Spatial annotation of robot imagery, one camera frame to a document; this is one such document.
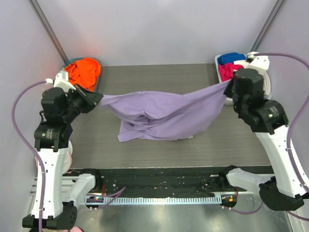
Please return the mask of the lavender t-shirt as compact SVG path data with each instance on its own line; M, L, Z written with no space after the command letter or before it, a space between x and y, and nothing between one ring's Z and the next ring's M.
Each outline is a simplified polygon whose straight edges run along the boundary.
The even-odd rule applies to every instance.
M120 118L119 142L188 139L205 131L220 114L226 86L222 82L187 94L138 91L105 95L101 107Z

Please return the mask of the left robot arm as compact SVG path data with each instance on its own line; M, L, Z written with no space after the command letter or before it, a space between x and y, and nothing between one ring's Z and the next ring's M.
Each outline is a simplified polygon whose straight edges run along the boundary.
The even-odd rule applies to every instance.
M36 198L31 213L22 220L24 228L70 230L86 195L102 189L99 170L83 169L67 193L61 192L71 123L79 114L91 112L102 98L102 94L79 85L68 91L52 87L42 94L42 120L34 132L34 153L38 155L39 163Z

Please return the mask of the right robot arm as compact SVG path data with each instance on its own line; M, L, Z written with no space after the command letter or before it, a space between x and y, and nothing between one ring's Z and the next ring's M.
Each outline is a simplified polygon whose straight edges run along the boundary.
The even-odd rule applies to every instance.
M257 70L234 72L224 94L233 99L234 111L263 145L274 175L260 176L231 165L219 172L218 185L224 191L233 187L259 194L262 202L274 211L295 211L309 197L289 158L287 147L288 118L282 105L264 97L264 79Z

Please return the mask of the white t-shirt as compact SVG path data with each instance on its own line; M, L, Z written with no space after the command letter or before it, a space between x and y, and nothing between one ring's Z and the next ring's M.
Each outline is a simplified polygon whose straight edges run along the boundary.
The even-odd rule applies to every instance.
M234 61L234 64L238 64L238 65L242 65L244 68L246 68L249 64L248 61L246 60L237 60ZM270 79L269 76L267 74L267 72L265 72L264 74L262 74L264 82L263 82L263 91L265 96L270 99L271 98L271 84L270 84Z

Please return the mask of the grey laundry basket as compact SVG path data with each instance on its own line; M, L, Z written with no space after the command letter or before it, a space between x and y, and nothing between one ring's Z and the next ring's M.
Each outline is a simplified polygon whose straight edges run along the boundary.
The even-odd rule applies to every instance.
M217 55L215 57L215 66L220 83L229 81L232 78L233 71L240 68L247 68L248 66L251 67L250 62L246 60L246 56L238 53ZM272 95L269 76L266 71L261 74L264 78L263 90L265 92L265 97L271 99Z

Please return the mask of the pink t-shirt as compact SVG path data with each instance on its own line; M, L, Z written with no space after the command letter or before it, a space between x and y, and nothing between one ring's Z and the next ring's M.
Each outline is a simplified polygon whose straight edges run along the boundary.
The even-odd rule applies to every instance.
M219 65L218 71L221 77L221 81L228 81L233 77L234 71L237 71L239 69L243 69L244 67L242 65L233 64L233 63L227 63L225 65Z

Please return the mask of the blue t-shirt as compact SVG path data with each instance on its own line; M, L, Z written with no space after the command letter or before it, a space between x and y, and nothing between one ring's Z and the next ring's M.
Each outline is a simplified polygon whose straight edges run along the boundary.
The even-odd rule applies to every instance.
M234 61L237 60L245 60L246 57L244 54L239 54L239 53L227 53L220 55L217 58L217 62L219 65L225 65L227 63L234 63Z

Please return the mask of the white mesh hamper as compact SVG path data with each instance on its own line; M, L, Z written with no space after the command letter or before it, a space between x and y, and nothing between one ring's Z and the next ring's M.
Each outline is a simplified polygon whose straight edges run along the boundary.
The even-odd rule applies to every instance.
M72 165L72 143L69 141L67 148L61 148L58 151L54 151L53 148L42 148L38 151L38 155L42 160L45 172L49 172L50 169L65 174Z

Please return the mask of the pink cloth at bottom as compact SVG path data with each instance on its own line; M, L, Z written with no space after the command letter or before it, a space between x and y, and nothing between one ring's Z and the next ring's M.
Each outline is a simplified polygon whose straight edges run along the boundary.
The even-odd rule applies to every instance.
M78 227L78 226L74 226L71 230L70 230L70 232L84 232L80 227Z

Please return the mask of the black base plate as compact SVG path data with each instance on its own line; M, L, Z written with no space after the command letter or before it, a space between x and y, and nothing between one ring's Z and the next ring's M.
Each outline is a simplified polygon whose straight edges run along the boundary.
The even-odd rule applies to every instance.
M245 192L243 187L229 187L219 176L225 167L167 167L74 169L73 173L90 172L100 175L98 191L111 195L123 189L128 198L194 198L215 193Z

